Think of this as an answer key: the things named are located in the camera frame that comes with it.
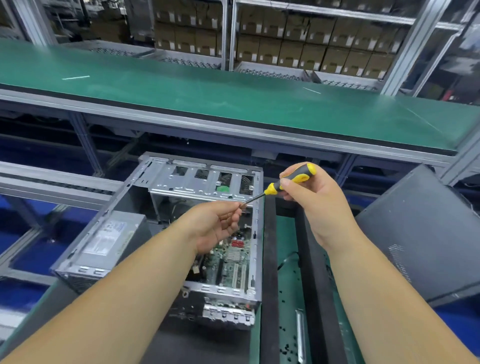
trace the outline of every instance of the yellow and black screwdriver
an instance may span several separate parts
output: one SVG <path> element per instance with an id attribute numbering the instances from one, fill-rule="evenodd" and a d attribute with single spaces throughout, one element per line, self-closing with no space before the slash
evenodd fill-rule
<path id="1" fill-rule="evenodd" d="M 312 163 L 306 163 L 306 164 L 302 164 L 300 167 L 294 170 L 291 174 L 287 176 L 283 176 L 282 178 L 287 178 L 295 183 L 302 183 L 302 182 L 308 181 L 310 177 L 314 176 L 316 173 L 317 173 L 317 170 L 315 166 Z M 275 183 L 272 182 L 271 184 L 268 185 L 264 193 L 259 194 L 248 201 L 245 201 L 243 204 L 240 205 L 240 208 L 246 207 L 250 202 L 257 200 L 265 196 L 266 194 L 277 194 L 282 190 L 283 188 L 280 185 L 280 180 L 278 180 Z"/>

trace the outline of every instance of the white label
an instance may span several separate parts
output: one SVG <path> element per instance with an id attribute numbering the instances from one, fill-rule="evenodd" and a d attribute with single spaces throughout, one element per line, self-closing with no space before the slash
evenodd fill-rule
<path id="1" fill-rule="evenodd" d="M 368 50 L 373 50 L 376 44 L 377 44 L 376 39 L 370 39 L 370 43 L 368 44 Z"/>
<path id="2" fill-rule="evenodd" d="M 395 42 L 392 46 L 392 52 L 396 53 L 399 48 L 400 48 L 400 42 Z"/>
<path id="3" fill-rule="evenodd" d="M 345 44 L 347 47 L 350 47 L 353 43 L 353 40 L 355 39 L 354 36 L 349 36 L 347 39 L 347 43 Z"/>
<path id="4" fill-rule="evenodd" d="M 100 230 L 94 235 L 91 242 L 87 244 L 84 253 L 107 255 L 113 244 L 119 238 L 123 229 L 127 226 L 126 222 L 107 221 Z"/>

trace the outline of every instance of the person's right arm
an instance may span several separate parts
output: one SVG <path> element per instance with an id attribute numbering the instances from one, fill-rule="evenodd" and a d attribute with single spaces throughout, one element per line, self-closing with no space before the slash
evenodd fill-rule
<path id="1" fill-rule="evenodd" d="M 280 177 L 303 163 L 291 166 Z M 417 291 L 358 227 L 338 184 L 320 167 L 305 184 L 287 179 L 285 199 L 305 210 L 328 252 L 335 282 L 367 364 L 478 364 Z"/>

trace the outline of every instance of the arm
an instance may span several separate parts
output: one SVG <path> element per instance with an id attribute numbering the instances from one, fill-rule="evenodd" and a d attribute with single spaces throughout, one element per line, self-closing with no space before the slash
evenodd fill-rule
<path id="1" fill-rule="evenodd" d="M 240 203 L 191 208 L 60 312 L 2 364 L 138 363 L 198 253 L 238 228 Z"/>
<path id="2" fill-rule="evenodd" d="M 280 176 L 289 174 L 292 166 Z M 462 344 L 358 227 L 337 183 L 320 167 L 304 186 L 281 180 L 325 248 L 367 364 L 472 363 Z"/>

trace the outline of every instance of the stack of cardboard boxes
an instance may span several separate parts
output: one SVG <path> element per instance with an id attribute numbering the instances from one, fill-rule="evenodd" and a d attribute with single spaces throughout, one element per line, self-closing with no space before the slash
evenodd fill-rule
<path id="1" fill-rule="evenodd" d="M 154 0 L 155 47 L 221 57 L 222 4 Z"/>
<path id="2" fill-rule="evenodd" d="M 407 35 L 391 24 L 254 6 L 240 7 L 237 31 L 236 61 L 377 79 L 383 79 Z"/>

